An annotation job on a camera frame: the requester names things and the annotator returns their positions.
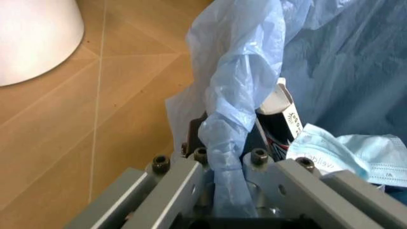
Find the blue face mask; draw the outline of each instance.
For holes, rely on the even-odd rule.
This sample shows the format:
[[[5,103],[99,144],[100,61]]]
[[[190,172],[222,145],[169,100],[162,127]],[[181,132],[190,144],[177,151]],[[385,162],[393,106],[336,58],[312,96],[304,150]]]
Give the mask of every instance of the blue face mask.
[[[347,169],[367,182],[407,187],[407,148],[393,135],[335,138],[307,124],[290,145],[287,158],[305,156],[322,174]]]

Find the metal plate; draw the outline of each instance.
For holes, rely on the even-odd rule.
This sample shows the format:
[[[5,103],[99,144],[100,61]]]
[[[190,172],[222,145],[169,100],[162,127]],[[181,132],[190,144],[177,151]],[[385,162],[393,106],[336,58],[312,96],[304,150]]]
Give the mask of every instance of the metal plate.
[[[145,172],[128,168],[96,200],[77,215],[66,229],[119,228],[156,185]]]
[[[203,189],[203,177],[200,163],[180,158],[123,228],[169,228],[178,214],[192,210]]]

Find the white lamp base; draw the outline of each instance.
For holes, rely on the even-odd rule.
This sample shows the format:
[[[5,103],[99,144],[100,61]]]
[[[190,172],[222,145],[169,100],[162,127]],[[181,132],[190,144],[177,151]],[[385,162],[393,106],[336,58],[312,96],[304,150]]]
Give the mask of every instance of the white lamp base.
[[[0,24],[0,86],[54,68],[84,33],[75,0],[0,0]]]

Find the light blue plastic bag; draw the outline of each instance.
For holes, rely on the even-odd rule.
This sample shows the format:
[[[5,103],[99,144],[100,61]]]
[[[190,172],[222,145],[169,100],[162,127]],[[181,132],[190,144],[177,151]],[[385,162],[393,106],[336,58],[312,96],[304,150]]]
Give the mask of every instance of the light blue plastic bag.
[[[303,123],[407,140],[406,15],[404,0],[216,0],[198,16],[187,35],[195,81],[166,106],[173,160],[189,121],[209,114],[199,138],[218,216],[256,216],[238,157],[281,70]]]

